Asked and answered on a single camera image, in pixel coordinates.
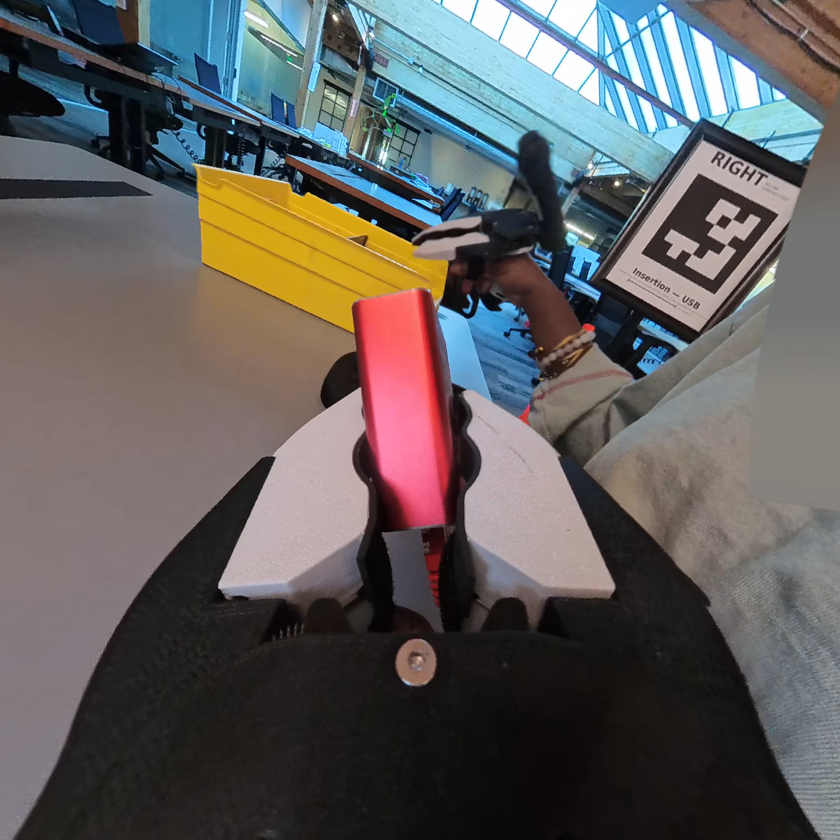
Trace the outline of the red ethernet splitter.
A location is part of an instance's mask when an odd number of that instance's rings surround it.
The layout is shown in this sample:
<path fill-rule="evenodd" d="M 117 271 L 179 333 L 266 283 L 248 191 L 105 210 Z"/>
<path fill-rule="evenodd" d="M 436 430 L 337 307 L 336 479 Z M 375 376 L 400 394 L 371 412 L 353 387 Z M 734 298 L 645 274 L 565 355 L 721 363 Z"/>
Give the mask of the red ethernet splitter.
<path fill-rule="evenodd" d="M 403 290 L 352 307 L 365 435 L 390 531 L 445 528 L 459 478 L 454 392 L 432 293 Z"/>

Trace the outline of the long wooden table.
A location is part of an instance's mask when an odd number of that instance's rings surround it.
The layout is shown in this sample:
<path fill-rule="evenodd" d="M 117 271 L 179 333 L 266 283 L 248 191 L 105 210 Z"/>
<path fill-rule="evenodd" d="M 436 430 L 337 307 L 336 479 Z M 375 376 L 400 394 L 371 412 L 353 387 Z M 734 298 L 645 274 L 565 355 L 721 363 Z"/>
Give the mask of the long wooden table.
<path fill-rule="evenodd" d="M 2 6 L 2 54 L 9 74 L 20 66 L 75 81 L 94 107 L 108 114 L 108 156 L 111 162 L 146 174 L 147 164 L 161 161 L 181 166 L 155 152 L 161 131 L 178 133 L 183 120 L 194 122 L 204 140 L 203 158 L 194 163 L 241 172 L 250 147 L 255 149 L 254 174 L 261 175 L 267 137 L 261 122 L 179 81 L 154 74 L 79 45 Z"/>

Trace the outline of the black white marker sign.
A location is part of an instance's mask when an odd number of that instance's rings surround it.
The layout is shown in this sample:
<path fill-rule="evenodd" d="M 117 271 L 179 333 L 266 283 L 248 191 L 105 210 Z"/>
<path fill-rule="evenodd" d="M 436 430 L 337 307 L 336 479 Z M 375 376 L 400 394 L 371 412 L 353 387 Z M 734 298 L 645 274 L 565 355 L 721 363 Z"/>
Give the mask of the black white marker sign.
<path fill-rule="evenodd" d="M 633 211 L 591 284 L 627 315 L 602 351 L 632 371 L 651 321 L 691 343 L 737 310 L 781 254 L 806 166 L 696 123 Z M 637 350 L 637 337 L 642 342 Z"/>

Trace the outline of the grey desk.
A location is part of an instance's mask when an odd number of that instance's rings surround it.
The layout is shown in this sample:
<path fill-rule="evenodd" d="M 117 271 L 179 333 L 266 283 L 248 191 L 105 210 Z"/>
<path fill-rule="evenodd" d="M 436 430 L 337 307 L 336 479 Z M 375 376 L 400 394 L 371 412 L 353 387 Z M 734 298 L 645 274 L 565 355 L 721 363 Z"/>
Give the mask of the grey desk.
<path fill-rule="evenodd" d="M 2 838 L 55 767 L 102 650 L 165 556 L 322 410 L 352 335 L 203 265 L 196 199 L 62 143 L 2 179 Z"/>

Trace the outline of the black quilted wrist pad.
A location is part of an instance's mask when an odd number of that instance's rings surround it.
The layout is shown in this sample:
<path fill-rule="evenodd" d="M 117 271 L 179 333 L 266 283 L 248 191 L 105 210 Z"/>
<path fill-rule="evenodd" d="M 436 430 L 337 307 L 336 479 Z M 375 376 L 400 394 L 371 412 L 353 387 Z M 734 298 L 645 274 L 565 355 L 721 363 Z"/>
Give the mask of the black quilted wrist pad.
<path fill-rule="evenodd" d="M 324 377 L 320 400 L 328 409 L 361 387 L 358 354 L 353 351 L 340 356 Z"/>

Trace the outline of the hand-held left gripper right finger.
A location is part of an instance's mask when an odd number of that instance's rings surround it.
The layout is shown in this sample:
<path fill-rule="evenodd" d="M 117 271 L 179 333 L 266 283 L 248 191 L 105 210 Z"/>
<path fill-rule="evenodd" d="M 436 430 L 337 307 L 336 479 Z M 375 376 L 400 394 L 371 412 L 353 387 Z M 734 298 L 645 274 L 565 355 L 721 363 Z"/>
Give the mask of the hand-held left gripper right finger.
<path fill-rule="evenodd" d="M 479 456 L 465 492 L 465 535 L 474 569 L 469 620 L 500 599 L 539 622 L 553 597 L 611 599 L 615 583 L 555 449 L 522 420 L 473 391 L 465 428 Z"/>

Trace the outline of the yellow plastic bin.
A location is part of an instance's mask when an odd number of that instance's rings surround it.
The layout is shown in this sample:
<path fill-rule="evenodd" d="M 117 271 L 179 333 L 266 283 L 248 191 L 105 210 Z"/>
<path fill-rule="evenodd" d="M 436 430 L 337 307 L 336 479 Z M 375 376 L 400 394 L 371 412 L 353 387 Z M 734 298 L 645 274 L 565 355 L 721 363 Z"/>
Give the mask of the yellow plastic bin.
<path fill-rule="evenodd" d="M 201 258 L 219 271 L 352 333 L 363 298 L 425 288 L 444 294 L 444 261 L 285 182 L 195 164 Z"/>

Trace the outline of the person's right hand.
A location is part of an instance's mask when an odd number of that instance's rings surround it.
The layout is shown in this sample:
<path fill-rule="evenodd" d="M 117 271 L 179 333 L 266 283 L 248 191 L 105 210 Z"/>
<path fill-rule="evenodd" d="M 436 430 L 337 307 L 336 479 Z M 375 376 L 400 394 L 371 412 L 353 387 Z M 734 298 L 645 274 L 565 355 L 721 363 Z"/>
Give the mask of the person's right hand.
<path fill-rule="evenodd" d="M 510 303 L 524 310 L 538 349 L 551 351 L 583 330 L 560 289 L 528 255 L 486 263 L 477 279 L 464 278 L 459 285 L 464 293 L 474 289 L 485 293 L 496 288 Z"/>

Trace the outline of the person's right forearm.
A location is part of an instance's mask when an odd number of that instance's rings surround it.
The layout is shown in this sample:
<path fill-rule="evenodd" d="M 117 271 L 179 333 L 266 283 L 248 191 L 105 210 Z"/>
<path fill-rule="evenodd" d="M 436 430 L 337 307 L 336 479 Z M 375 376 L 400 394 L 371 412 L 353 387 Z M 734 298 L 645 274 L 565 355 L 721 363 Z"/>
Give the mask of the person's right forearm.
<path fill-rule="evenodd" d="M 585 466 L 609 441 L 613 403 L 632 377 L 591 346 L 532 394 L 526 424 L 563 457 Z"/>

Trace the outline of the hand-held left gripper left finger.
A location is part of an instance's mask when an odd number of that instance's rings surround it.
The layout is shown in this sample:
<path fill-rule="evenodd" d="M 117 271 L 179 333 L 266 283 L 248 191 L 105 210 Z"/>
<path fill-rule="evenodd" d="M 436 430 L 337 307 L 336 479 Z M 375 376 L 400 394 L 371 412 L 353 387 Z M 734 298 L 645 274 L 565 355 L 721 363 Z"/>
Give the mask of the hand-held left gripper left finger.
<path fill-rule="evenodd" d="M 218 583 L 227 598 L 352 601 L 369 491 L 354 467 L 361 394 L 315 416 L 278 448 Z"/>

